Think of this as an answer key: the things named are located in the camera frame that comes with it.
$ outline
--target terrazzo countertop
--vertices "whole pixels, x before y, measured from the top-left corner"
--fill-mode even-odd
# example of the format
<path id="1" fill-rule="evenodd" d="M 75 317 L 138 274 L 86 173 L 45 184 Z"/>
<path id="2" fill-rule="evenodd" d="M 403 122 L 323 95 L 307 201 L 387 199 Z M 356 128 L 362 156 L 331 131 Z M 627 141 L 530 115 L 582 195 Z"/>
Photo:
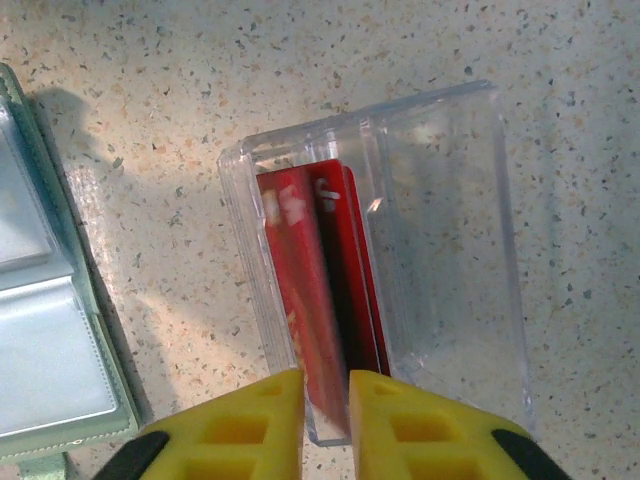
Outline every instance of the terrazzo countertop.
<path id="1" fill-rule="evenodd" d="M 5 1 L 0 58 L 51 126 L 156 418 L 267 374 L 221 149 L 493 81 L 542 445 L 576 479 L 637 479 L 639 19 L 632 0 Z M 74 451 L 75 478 L 116 447 Z M 347 448 L 304 465 L 353 478 Z"/>

